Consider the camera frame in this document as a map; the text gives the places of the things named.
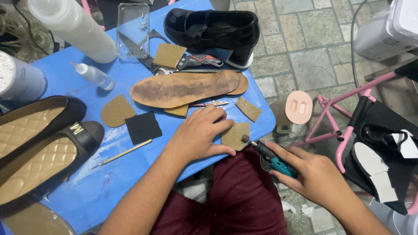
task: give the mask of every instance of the tile floor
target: tile floor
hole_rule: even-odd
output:
[[[259,18],[261,35],[254,49],[254,61],[250,70],[261,92],[270,104],[296,90],[307,92],[316,101],[318,94],[337,97],[355,88],[350,52],[350,29],[354,11],[363,0],[232,0],[230,10],[249,10]],[[388,6],[387,0],[369,0],[360,10],[357,28],[370,20],[373,14]],[[376,63],[361,56],[355,57],[357,76],[364,84],[364,76],[385,69],[397,61],[413,57],[400,57]],[[417,124],[416,110],[410,98],[394,99],[398,92],[410,92],[406,80],[391,81],[372,93],[398,114],[411,116]],[[343,100],[341,107],[353,112],[357,96]],[[341,129],[349,119],[330,110]],[[278,134],[275,131],[261,138],[283,146],[305,138],[322,109],[314,105],[313,118],[300,125],[297,133]],[[314,135],[328,133],[331,126],[322,122]],[[338,142],[335,139],[319,142],[304,149],[313,153],[334,156]],[[210,187],[213,166],[204,169],[199,180],[191,176],[175,186],[175,190],[196,197]],[[350,184],[353,190],[360,190]],[[278,186],[279,194],[298,211],[285,211],[288,232],[291,235],[345,235],[340,223],[324,208],[316,205],[285,186]],[[365,203],[371,198],[362,198]],[[309,218],[301,212],[302,205],[314,207]]]

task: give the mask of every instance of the white plastic bottle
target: white plastic bottle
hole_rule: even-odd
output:
[[[49,30],[98,63],[116,58],[115,41],[75,0],[28,0],[28,8]]]
[[[76,64],[70,62],[77,70],[77,73],[81,74],[84,79],[89,82],[95,83],[97,86],[105,89],[105,90],[112,90],[116,82],[113,78],[107,76],[104,72],[94,66],[88,66],[86,64]]]

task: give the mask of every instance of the hand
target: hand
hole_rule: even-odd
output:
[[[235,150],[231,147],[213,144],[215,136],[235,124],[234,120],[226,118],[227,112],[220,107],[208,105],[199,108],[178,127],[164,151],[169,152],[170,156],[181,157],[180,161],[184,164],[221,153],[235,156]]]
[[[308,200],[332,211],[337,209],[341,202],[349,203],[356,198],[329,158],[305,152],[297,147],[283,149],[270,141],[266,141],[265,145],[296,168],[299,176],[298,179],[294,179],[274,170],[270,170],[269,173]]]

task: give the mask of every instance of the black foam sheet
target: black foam sheet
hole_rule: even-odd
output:
[[[137,145],[163,135],[154,112],[147,112],[125,119],[132,144]]]

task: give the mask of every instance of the shoe strap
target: shoe strap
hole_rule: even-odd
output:
[[[76,122],[74,125],[68,126],[67,129],[73,136],[72,140],[75,139],[88,153],[92,153],[98,146],[99,143],[97,140],[90,134],[83,124]]]

